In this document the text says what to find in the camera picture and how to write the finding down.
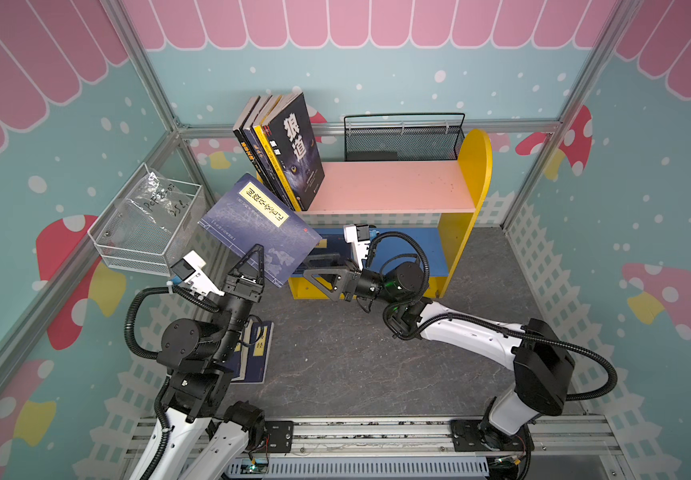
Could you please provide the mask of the navy book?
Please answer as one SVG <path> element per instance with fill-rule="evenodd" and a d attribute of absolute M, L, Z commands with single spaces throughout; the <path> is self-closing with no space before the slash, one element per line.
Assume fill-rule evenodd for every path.
<path fill-rule="evenodd" d="M 200 219 L 199 226 L 237 256 L 264 248 L 265 278 L 283 287 L 322 241 L 322 236 L 250 174 Z"/>
<path fill-rule="evenodd" d="M 322 229 L 319 230 L 319 234 L 321 235 L 322 241 L 312 250 L 309 255 L 321 253 L 341 253 L 343 256 L 347 256 L 349 257 L 349 260 L 351 260 L 351 248 L 349 248 L 349 245 L 347 245 L 345 242 L 342 230 Z M 295 276 L 302 277 L 304 271 L 307 270 L 306 258 L 304 262 L 296 269 L 294 273 Z"/>
<path fill-rule="evenodd" d="M 245 328 L 235 353 L 227 362 L 235 384 L 263 384 L 270 359 L 275 324 L 252 319 Z"/>

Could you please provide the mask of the purple old man book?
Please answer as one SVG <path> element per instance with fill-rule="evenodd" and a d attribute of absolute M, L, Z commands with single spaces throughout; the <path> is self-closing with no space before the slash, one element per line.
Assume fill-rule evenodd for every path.
<path fill-rule="evenodd" d="M 279 100 L 279 95 L 263 95 L 257 98 L 255 106 L 243 124 L 243 132 L 245 138 L 249 142 L 253 150 L 253 158 L 255 159 L 255 166 L 259 170 L 259 174 L 263 182 L 279 200 L 283 201 L 289 208 L 293 208 L 291 200 L 289 200 L 272 162 L 269 160 L 268 154 L 263 146 L 258 134 L 255 130 L 255 124 L 261 118 L 261 114 L 267 112 L 269 107 L 273 106 L 275 100 Z"/>

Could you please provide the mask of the yellow cartoon boy book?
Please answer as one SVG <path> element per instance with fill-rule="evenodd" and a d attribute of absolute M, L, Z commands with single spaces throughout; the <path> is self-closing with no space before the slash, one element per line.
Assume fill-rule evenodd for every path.
<path fill-rule="evenodd" d="M 272 134 L 270 122 L 286 107 L 293 99 L 293 94 L 279 95 L 280 99 L 273 102 L 273 106 L 269 107 L 267 112 L 261 114 L 261 118 L 255 124 L 255 130 L 258 134 L 265 150 L 268 154 L 269 160 L 274 166 L 277 176 L 289 198 L 293 204 L 292 210 L 295 212 L 302 212 L 303 208 L 293 192 L 292 186 L 285 174 L 282 162 L 281 150 L 277 146 Z"/>

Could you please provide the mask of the black Murphy's law book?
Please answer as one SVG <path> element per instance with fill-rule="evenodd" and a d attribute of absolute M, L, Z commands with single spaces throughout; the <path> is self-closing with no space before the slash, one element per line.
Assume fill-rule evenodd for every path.
<path fill-rule="evenodd" d="M 271 95 L 251 97 L 233 127 L 233 134 L 235 134 L 239 144 L 251 161 L 251 164 L 255 167 L 263 184 L 265 184 L 283 204 L 291 207 L 292 204 L 287 200 L 284 190 L 281 188 L 281 184 L 266 156 L 265 149 L 261 146 L 260 140 L 255 136 L 253 130 L 253 123 L 272 98 L 273 96 Z"/>

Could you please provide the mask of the black wolf book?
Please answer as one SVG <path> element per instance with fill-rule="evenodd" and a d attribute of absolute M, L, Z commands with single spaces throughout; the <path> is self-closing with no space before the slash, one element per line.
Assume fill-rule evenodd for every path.
<path fill-rule="evenodd" d="M 281 150 L 285 174 L 303 211 L 314 203 L 325 180 L 317 136 L 303 92 L 270 122 L 271 134 Z"/>

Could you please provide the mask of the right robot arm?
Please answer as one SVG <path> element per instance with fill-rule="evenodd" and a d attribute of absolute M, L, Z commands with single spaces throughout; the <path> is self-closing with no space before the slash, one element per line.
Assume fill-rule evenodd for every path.
<path fill-rule="evenodd" d="M 359 269 L 346 261 L 332 265 L 327 255 L 307 263 L 303 276 L 331 300 L 383 301 L 391 307 L 387 326 L 397 337 L 437 341 L 493 360 L 513 373 L 513 385 L 497 396 L 473 427 L 453 432 L 465 444 L 506 450 L 527 439 L 527 424 L 563 413 L 575 360 L 559 346 L 549 324 L 525 325 L 467 316 L 437 301 L 411 296 L 423 286 L 423 261 L 415 254 L 391 258 L 387 273 Z"/>

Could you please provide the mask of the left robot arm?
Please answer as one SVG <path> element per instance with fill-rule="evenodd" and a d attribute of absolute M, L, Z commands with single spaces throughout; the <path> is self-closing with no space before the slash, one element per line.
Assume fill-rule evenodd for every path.
<path fill-rule="evenodd" d="M 220 479 L 241 453 L 266 448 L 270 442 L 265 414 L 247 402 L 231 406 L 210 444 L 192 463 L 186 460 L 201 435 L 217 417 L 233 371 L 227 366 L 243 335 L 257 320 L 253 307 L 265 289 L 265 249 L 254 245 L 227 275 L 222 290 L 195 292 L 182 281 L 138 293 L 125 320 L 129 350 L 167 370 L 154 401 L 157 425 L 132 476 L 135 479 Z M 207 321 L 181 318 L 162 336 L 162 347 L 149 350 L 136 337 L 136 320 L 144 301 L 154 295 L 177 295 L 208 312 Z"/>

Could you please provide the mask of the yellow pink blue bookshelf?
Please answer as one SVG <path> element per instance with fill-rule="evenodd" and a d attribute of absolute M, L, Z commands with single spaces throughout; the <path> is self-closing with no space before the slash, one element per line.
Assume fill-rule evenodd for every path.
<path fill-rule="evenodd" d="M 326 179 L 312 208 L 299 214 L 311 226 L 351 220 L 407 229 L 409 216 L 439 216 L 433 241 L 423 246 L 445 259 L 445 268 L 431 274 L 427 290 L 427 296 L 443 298 L 491 186 L 489 135 L 469 132 L 456 160 L 327 162 L 324 168 Z"/>

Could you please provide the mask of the clear plastic bag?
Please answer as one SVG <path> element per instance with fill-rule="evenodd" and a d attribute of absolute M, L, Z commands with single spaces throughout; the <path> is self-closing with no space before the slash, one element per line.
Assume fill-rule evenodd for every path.
<path fill-rule="evenodd" d="M 123 206 L 145 224 L 172 236 L 185 219 L 193 199 L 173 180 L 149 171 L 124 198 Z"/>

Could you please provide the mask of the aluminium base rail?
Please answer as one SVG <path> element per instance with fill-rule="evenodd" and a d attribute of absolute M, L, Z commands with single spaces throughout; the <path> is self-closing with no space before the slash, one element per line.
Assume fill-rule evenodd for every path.
<path fill-rule="evenodd" d="M 629 479 L 601 416 L 493 408 L 481 417 L 145 419 L 125 479 Z"/>

